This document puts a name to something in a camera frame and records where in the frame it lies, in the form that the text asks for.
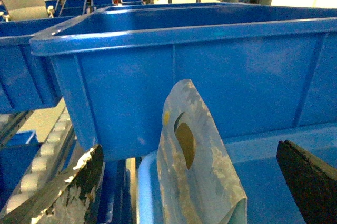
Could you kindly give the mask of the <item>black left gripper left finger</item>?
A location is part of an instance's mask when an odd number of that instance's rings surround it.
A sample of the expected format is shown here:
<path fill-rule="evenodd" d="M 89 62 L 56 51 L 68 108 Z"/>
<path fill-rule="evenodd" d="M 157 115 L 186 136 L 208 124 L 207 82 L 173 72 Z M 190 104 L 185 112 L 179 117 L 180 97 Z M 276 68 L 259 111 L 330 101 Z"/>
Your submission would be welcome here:
<path fill-rule="evenodd" d="M 97 223 L 103 168 L 103 148 L 96 144 L 1 223 Z"/>

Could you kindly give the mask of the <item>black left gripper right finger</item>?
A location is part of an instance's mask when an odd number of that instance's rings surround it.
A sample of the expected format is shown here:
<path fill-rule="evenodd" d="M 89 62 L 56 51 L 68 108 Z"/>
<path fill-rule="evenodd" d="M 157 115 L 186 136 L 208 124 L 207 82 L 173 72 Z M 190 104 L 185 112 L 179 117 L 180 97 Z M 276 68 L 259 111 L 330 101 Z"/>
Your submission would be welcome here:
<path fill-rule="evenodd" d="M 336 223 L 336 168 L 289 140 L 276 159 L 304 221 Z"/>

